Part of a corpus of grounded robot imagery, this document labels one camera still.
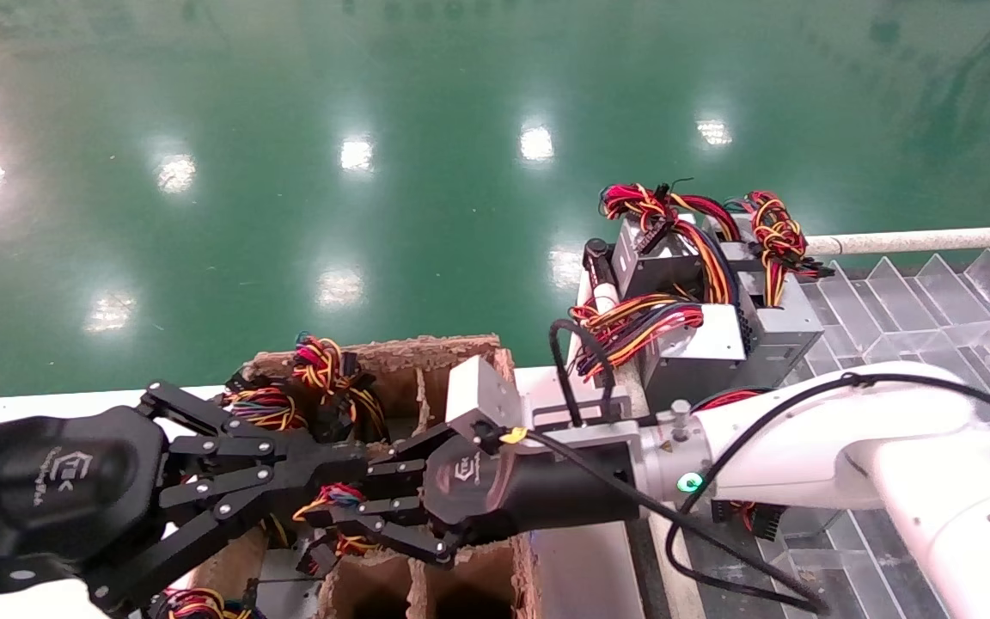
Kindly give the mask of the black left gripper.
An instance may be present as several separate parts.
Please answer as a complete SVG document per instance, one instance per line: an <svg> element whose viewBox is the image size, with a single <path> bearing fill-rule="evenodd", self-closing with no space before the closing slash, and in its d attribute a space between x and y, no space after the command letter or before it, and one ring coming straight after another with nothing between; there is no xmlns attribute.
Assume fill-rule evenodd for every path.
<svg viewBox="0 0 990 619"><path fill-rule="evenodd" d="M158 537L153 499L168 436L153 420L190 431L166 450L182 475L259 467L274 474L263 485L225 494L170 536L91 568L90 602L107 615L148 606L260 521L275 517L298 531L326 528L333 518L325 510L313 510L305 524L295 514L323 487L357 485L368 473L362 445L320 444L305 431L253 426L170 383L152 383L140 412L119 405L87 418L0 423L0 594L71 579Z"/></svg>

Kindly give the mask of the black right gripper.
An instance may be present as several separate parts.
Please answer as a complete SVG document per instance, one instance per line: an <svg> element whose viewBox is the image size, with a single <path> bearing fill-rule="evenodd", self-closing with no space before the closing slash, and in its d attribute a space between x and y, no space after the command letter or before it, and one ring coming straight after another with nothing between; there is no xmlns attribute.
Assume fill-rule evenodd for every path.
<svg viewBox="0 0 990 619"><path fill-rule="evenodd" d="M395 443L365 443L370 477L423 478L420 498L320 497L296 510L314 530L307 568L333 568L347 556L394 551L428 564L455 563L457 549L533 531L639 518L618 486L632 482L625 446L582 448L590 470L545 451L490 455L447 423Z"/></svg>

